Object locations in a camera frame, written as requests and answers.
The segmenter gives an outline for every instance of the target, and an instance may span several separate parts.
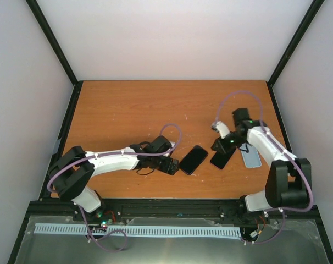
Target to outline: smartphone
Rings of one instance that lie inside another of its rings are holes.
[[[236,149],[233,149],[226,154],[220,154],[219,152],[216,152],[213,156],[213,158],[210,160],[211,164],[216,166],[219,169],[224,169],[225,165],[229,161],[229,159],[232,157],[232,155],[235,153]]]
[[[243,144],[241,146],[241,149],[245,150],[246,144]],[[243,162],[245,163],[246,168],[251,169],[251,168],[259,168],[260,166],[262,166],[262,162],[260,161],[257,149],[250,144],[247,144],[247,149],[248,152],[241,151]]]
[[[204,161],[208,156],[207,150],[201,146],[194,146],[193,149],[180,161],[180,169],[187,175],[191,175],[197,167]]]

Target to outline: wire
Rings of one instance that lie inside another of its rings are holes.
[[[267,134],[267,130],[265,129],[264,123],[263,123],[263,104],[260,101],[260,99],[252,92],[249,91],[236,91],[236,92],[232,92],[230,94],[228,94],[227,96],[224,97],[224,99],[222,100],[222,102],[220,103],[220,106],[218,108],[217,111],[217,115],[215,117],[215,121],[214,121],[214,125],[215,123],[219,120],[219,116],[220,116],[220,111],[224,105],[224,103],[231,97],[237,94],[248,94],[251,95],[258,103],[259,105],[259,122],[260,122],[260,127],[262,128],[263,133],[267,136],[267,138],[269,139],[269,141],[276,147],[277,150],[279,150],[294,166],[294,168],[297,170],[298,174],[301,176],[304,185],[306,186],[307,192],[308,192],[308,196],[309,196],[309,204],[306,208],[293,208],[293,207],[281,207],[283,210],[288,210],[288,211],[295,211],[295,212],[308,212],[310,209],[312,209],[313,207],[313,193],[312,190],[309,186],[308,180],[306,178],[306,176],[304,176],[301,168],[297,165],[297,163],[284,151],[284,149],[282,149],[276,142],[275,140],[271,137],[270,134]],[[277,208],[271,208],[266,210],[267,212],[270,211],[274,211],[277,210]]]
[[[80,209],[81,214],[82,214],[82,219],[84,220],[85,226],[87,228],[87,233],[88,233],[87,236],[90,237],[92,239],[92,241],[95,242],[98,247],[100,247],[101,249],[103,249],[104,251],[109,252],[109,253],[119,252],[119,251],[123,250],[126,247],[126,244],[127,244],[127,235],[126,235],[126,233],[122,229],[113,230],[113,231],[109,232],[108,234],[106,234],[106,235],[104,235],[101,238],[99,238],[99,239],[96,240],[96,238],[93,236],[93,234],[91,232],[91,228],[88,226],[88,222],[87,222],[87,219],[86,219],[86,215],[85,215],[84,209],[81,206],[79,206],[79,209]],[[124,238],[125,238],[124,244],[119,249],[116,249],[116,250],[106,249],[105,247],[103,247],[98,242],[99,240],[102,240],[102,239],[104,239],[104,238],[106,238],[106,237],[108,237],[108,236],[110,236],[111,234],[114,234],[114,233],[121,233],[121,234],[124,235]]]
[[[246,147],[245,150],[243,150],[242,148],[239,148],[239,147],[238,147],[238,149],[241,150],[241,151],[244,151],[245,153],[249,153],[249,149],[248,149],[247,143],[245,143],[245,147]]]
[[[88,157],[84,157],[84,158],[81,158],[67,166],[65,166],[63,169],[61,169],[60,171],[58,171],[47,183],[47,190],[50,191],[51,193],[56,193],[55,190],[53,190],[52,188],[52,185],[53,185],[53,182],[60,176],[62,175],[64,172],[66,172],[68,169],[72,168],[73,166],[77,165],[77,164],[80,164],[84,161],[88,161],[92,158],[102,158],[102,157],[107,157],[107,156],[111,156],[111,155],[133,155],[133,156],[149,156],[149,157],[157,157],[157,156],[163,156],[163,155],[166,155],[166,154],[169,154],[171,152],[173,152],[177,146],[179,145],[180,141],[181,141],[181,137],[182,137],[182,133],[181,133],[181,129],[180,127],[177,125],[177,124],[166,124],[165,126],[162,127],[161,131],[160,131],[160,135],[163,133],[164,129],[167,128],[167,127],[176,127],[177,130],[179,131],[179,138],[177,139],[177,142],[175,143],[175,145],[167,150],[167,151],[164,151],[164,152],[161,152],[161,153],[136,153],[136,152],[121,152],[121,151],[112,151],[112,152],[106,152],[106,153],[100,153],[98,156],[95,156],[95,155],[91,155],[91,156],[88,156]]]
[[[265,241],[260,241],[260,242],[255,241],[255,242],[253,242],[252,244],[253,244],[253,245],[263,245],[263,244],[266,244],[266,243],[268,243],[268,242],[273,241],[275,238],[277,238],[277,237],[281,234],[281,232],[282,232],[283,229],[284,229],[285,223],[286,223],[286,215],[285,215],[285,213],[284,213],[284,211],[283,211],[283,212],[282,212],[282,222],[281,222],[281,227],[280,227],[280,229],[276,232],[276,234],[273,235],[271,238],[266,239]]]
[[[262,229],[260,230],[260,231],[263,231],[263,229],[264,229],[266,223],[265,223],[265,220],[264,220],[263,216],[259,216],[259,218],[263,221],[263,227],[262,227]]]
[[[115,215],[114,215],[114,212],[113,212],[113,211],[108,211],[108,212],[105,212],[104,214],[107,215],[107,214],[109,214],[109,213],[112,214],[112,221],[113,221],[113,223],[115,223]]]
[[[150,172],[147,172],[147,173],[145,173],[145,174],[141,174],[141,173],[140,173],[141,170],[142,170],[142,168],[141,168],[141,169],[138,169],[138,170],[136,171],[136,173],[137,173],[138,175],[141,175],[141,176],[146,176],[146,175],[149,175],[149,174],[153,173],[153,172],[156,170],[156,168],[153,168]]]
[[[257,221],[257,219],[254,219],[254,221],[256,222],[256,226],[257,226],[257,229],[258,229],[258,231],[259,231],[259,225],[258,225],[258,221]]]

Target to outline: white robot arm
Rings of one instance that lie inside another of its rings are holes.
[[[86,212],[100,217],[104,204],[99,195],[87,185],[88,181],[102,173],[119,170],[142,168],[157,169],[174,175],[179,170],[179,161],[164,156],[145,156],[145,153],[162,153],[175,145],[164,136],[157,137],[153,142],[134,144],[121,150],[92,152],[84,151],[80,146],[73,147],[49,169],[49,177],[54,177],[73,161],[92,157],[80,163],[79,168],[70,168],[53,181],[53,186],[62,201],[72,201],[80,205]]]
[[[215,140],[212,150],[222,154],[240,147],[243,143],[254,146],[263,156],[270,167],[267,184],[265,189],[243,197],[248,212],[267,210],[281,206],[300,206],[308,203],[308,193],[306,187],[298,173],[291,166],[290,161],[284,156],[289,155],[303,170],[304,175],[310,183],[310,163],[305,158],[297,158],[288,152],[282,144],[270,133],[269,128],[265,127],[265,132],[258,120],[249,117],[247,108],[239,108],[233,112],[235,131],[221,121],[212,125],[212,129],[220,134]],[[284,152],[268,139],[268,135],[277,143]],[[288,181],[288,176],[295,177],[295,181]]]

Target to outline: wood grain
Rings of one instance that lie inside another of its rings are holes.
[[[236,151],[223,170],[209,163],[210,149],[218,137],[211,130],[219,103],[237,90],[255,93],[264,105],[264,121],[284,144],[265,81],[85,81],[77,103],[65,151],[76,145],[84,150],[117,150],[141,141],[152,141],[166,123],[182,129],[182,142],[173,153],[181,160],[194,145],[209,156],[193,175],[178,171],[174,176],[155,171],[148,176],[136,171],[117,171],[97,176],[89,186],[102,197],[230,199],[263,190],[269,168],[247,169]],[[249,108],[259,117],[259,107],[249,95],[239,94],[224,105],[220,119],[234,129],[231,112]],[[164,135],[177,140],[177,130]]]

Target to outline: light blue phone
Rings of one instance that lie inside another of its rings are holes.
[[[258,151],[256,150],[255,147],[251,146],[250,144],[247,144],[246,148],[246,143],[242,144],[240,147],[242,150],[248,149],[248,153],[246,151],[241,151],[241,155],[243,158],[243,162],[245,163],[246,168],[259,168],[262,166],[262,162],[260,161]]]

